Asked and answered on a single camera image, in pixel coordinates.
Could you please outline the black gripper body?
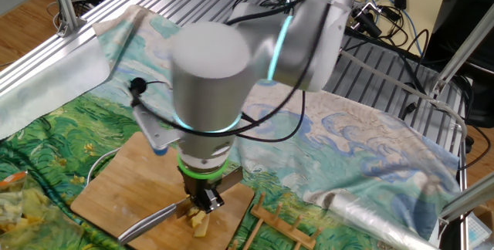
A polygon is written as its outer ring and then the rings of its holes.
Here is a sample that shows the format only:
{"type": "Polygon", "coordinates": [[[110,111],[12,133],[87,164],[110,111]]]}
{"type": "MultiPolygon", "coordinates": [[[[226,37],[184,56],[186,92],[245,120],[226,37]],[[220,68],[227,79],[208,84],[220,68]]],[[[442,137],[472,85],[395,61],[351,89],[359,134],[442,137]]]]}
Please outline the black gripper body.
{"type": "MultiPolygon", "coordinates": [[[[182,177],[184,179],[185,178],[195,178],[195,179],[198,179],[196,177],[192,177],[190,175],[187,175],[186,173],[181,173],[181,174],[182,174],[182,177]]],[[[215,177],[215,178],[212,178],[212,179],[198,179],[198,180],[199,180],[199,189],[198,189],[198,192],[200,190],[204,190],[204,189],[216,189],[217,192],[221,196],[220,187],[225,183],[225,176],[215,177]]]]}

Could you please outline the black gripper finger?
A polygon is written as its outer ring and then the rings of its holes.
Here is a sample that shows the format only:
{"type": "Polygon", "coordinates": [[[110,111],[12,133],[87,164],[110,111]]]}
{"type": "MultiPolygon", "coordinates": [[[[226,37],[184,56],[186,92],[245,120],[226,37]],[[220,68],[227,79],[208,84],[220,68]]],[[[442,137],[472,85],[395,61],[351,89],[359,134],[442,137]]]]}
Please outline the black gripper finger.
{"type": "Polygon", "coordinates": [[[200,190],[196,195],[196,203],[206,214],[213,212],[225,204],[216,189],[200,190]]]}
{"type": "Polygon", "coordinates": [[[194,205],[198,205],[199,180],[195,178],[184,179],[184,190],[194,205]]]}

